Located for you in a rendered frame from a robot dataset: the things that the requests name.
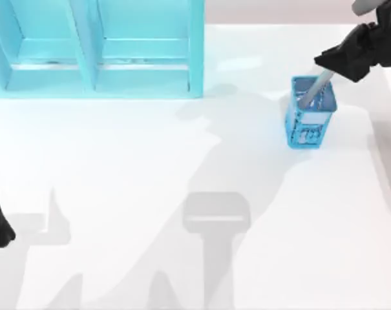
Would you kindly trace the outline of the grey rod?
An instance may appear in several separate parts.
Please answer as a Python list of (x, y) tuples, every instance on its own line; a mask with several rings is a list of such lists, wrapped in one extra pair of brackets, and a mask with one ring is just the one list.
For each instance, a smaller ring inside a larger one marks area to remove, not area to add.
[(317, 93), (322, 88), (324, 88), (326, 84), (329, 83), (334, 74), (334, 71), (324, 69), (323, 72), (317, 77), (313, 85), (309, 88), (307, 93), (305, 93), (305, 95), (303, 95), (303, 97), (300, 99), (297, 106), (300, 109), (305, 109), (313, 101)]

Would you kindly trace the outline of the pale grey rounded box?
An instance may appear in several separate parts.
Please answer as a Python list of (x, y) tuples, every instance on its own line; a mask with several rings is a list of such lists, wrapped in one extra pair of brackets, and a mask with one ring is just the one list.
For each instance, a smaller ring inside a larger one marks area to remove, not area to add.
[(356, 16), (363, 16), (375, 10), (388, 0), (354, 0), (352, 3), (352, 12)]

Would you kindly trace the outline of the blue pierced basket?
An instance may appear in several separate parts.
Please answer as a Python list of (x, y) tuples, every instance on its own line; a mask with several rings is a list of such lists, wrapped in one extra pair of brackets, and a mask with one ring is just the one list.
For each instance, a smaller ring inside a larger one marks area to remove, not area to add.
[(293, 149), (318, 149), (331, 117), (337, 110), (330, 82), (316, 94), (310, 106), (299, 108), (298, 102), (316, 79), (316, 76), (294, 76), (291, 79), (290, 102), (284, 124), (287, 143)]

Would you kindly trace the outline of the light blue rack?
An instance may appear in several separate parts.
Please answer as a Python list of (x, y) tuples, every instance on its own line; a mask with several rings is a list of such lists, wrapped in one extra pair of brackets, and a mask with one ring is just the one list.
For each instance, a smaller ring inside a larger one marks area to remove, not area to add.
[(0, 0), (0, 98), (199, 98), (206, 0)]

